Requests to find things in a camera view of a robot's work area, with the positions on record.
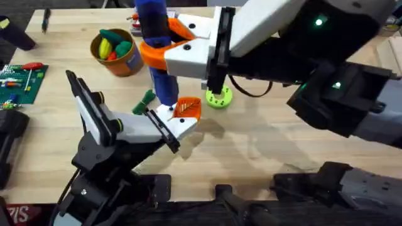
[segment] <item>black tool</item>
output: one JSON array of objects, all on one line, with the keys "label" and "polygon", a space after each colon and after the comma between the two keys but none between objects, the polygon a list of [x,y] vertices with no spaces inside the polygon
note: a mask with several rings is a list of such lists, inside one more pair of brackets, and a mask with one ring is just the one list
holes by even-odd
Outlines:
[{"label": "black tool", "polygon": [[43,22],[42,22],[42,32],[46,33],[46,31],[48,30],[48,26],[49,26],[49,17],[51,15],[51,11],[49,8],[45,9],[45,14],[43,15]]},{"label": "black tool", "polygon": [[15,139],[21,137],[30,118],[16,110],[0,110],[0,189],[7,185],[11,168]]}]

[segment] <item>green object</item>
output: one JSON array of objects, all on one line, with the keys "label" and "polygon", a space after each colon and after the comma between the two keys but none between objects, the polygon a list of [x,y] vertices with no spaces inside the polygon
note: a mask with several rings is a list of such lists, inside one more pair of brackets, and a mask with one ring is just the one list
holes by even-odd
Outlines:
[{"label": "green object", "polygon": [[130,51],[132,45],[133,44],[129,41],[122,41],[120,45],[116,46],[117,57],[124,57]]},{"label": "green object", "polygon": [[205,94],[205,98],[207,99],[207,103],[209,106],[215,108],[215,109],[221,109],[229,106],[231,104],[232,99],[233,99],[233,93],[232,90],[224,85],[222,87],[222,92],[220,93],[221,98],[217,98],[212,91],[208,90],[207,93]]},{"label": "green object", "polygon": [[122,41],[125,41],[125,39],[121,35],[113,32],[113,31],[108,31],[108,30],[102,29],[99,31],[99,33],[100,33],[101,37],[110,41],[110,43],[112,43],[112,45],[114,45],[114,46],[117,46]]},{"label": "green object", "polygon": [[0,71],[0,80],[7,78],[16,78],[22,80],[21,87],[14,88],[6,88],[0,87],[0,105],[9,100],[11,94],[15,94],[18,96],[16,103],[14,104],[33,104],[35,101],[36,95],[40,89],[44,76],[38,77],[38,74],[42,73],[46,74],[48,69],[48,65],[44,65],[41,69],[33,70],[31,74],[30,91],[24,91],[26,80],[28,79],[28,75],[30,71],[21,70],[22,65],[5,65],[3,70]]},{"label": "green object", "polygon": [[133,114],[140,116],[145,113],[145,108],[149,103],[152,102],[156,97],[156,94],[152,92],[152,90],[148,90],[145,92],[143,99],[137,104],[135,108],[133,108]]}]

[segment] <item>black cable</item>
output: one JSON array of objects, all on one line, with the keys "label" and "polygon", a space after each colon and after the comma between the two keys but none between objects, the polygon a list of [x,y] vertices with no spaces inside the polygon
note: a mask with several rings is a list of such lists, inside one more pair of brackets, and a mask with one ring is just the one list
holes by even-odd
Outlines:
[{"label": "black cable", "polygon": [[[82,116],[81,116],[81,122],[82,122],[82,129],[84,130],[84,134],[85,134],[85,133],[87,133],[87,126],[85,125],[85,121],[84,121],[84,118]],[[71,184],[73,183],[74,179],[78,176],[79,173],[80,173],[79,169],[75,170],[73,176],[68,181],[67,185],[64,187],[64,189],[62,191],[62,194],[58,198],[57,203],[55,205],[55,208],[53,209],[52,214],[50,215],[48,226],[53,226],[53,224],[55,223],[55,218],[56,218],[56,215],[57,215],[58,206],[62,203],[65,195],[68,192],[68,189],[70,189]]]},{"label": "black cable", "polygon": [[62,194],[60,195],[60,198],[58,199],[55,208],[52,211],[52,215],[50,215],[50,219],[49,219],[49,226],[53,226],[54,222],[55,222],[55,218],[57,215],[57,210],[58,210],[58,206],[61,204],[61,202],[63,201],[66,193],[68,192],[68,189],[70,188],[71,184],[73,183],[74,179],[77,177],[77,175],[80,173],[80,170],[77,169],[75,170],[75,173],[73,174],[73,176],[71,177],[70,181],[67,183],[66,187],[64,188]]},{"label": "black cable", "polygon": [[254,95],[254,94],[250,94],[249,92],[247,92],[246,90],[244,90],[242,87],[240,87],[240,85],[234,80],[234,77],[232,75],[229,75],[229,78],[233,84],[233,86],[240,91],[240,93],[247,95],[249,97],[254,97],[254,98],[258,98],[258,97],[263,97],[265,96],[267,93],[269,93],[269,91],[271,91],[272,86],[273,86],[273,82],[269,82],[268,84],[268,88],[266,89],[266,91],[261,94],[261,95]]}]

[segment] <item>black stand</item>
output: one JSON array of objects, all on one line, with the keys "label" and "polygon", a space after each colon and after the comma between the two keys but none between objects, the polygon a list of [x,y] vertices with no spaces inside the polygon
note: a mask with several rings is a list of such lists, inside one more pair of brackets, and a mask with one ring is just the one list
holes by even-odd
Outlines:
[{"label": "black stand", "polygon": [[221,199],[236,215],[241,225],[245,226],[290,226],[279,221],[262,204],[247,202],[232,192],[231,185],[216,185],[215,197]]}]

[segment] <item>green toy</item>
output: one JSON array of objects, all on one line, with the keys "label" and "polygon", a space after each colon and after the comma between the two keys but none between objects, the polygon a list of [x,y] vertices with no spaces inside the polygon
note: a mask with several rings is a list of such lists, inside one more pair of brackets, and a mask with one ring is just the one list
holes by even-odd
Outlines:
[{"label": "green toy", "polygon": [[118,58],[124,57],[131,49],[132,43],[129,41],[122,41],[116,46],[116,54]]},{"label": "green toy", "polygon": [[222,109],[229,106],[233,99],[232,90],[228,86],[224,85],[220,94],[222,97],[218,99],[211,90],[208,90],[205,94],[207,104],[215,109]]},{"label": "green toy", "polygon": [[154,100],[156,95],[152,92],[152,90],[146,91],[142,101],[137,104],[135,108],[133,108],[133,114],[140,116],[145,113],[145,108],[149,103]]},{"label": "green toy", "polygon": [[102,29],[99,31],[99,33],[100,33],[101,37],[110,41],[110,43],[114,46],[117,46],[122,41],[125,41],[125,39],[121,35],[116,34],[113,31],[108,31],[108,30]]}]

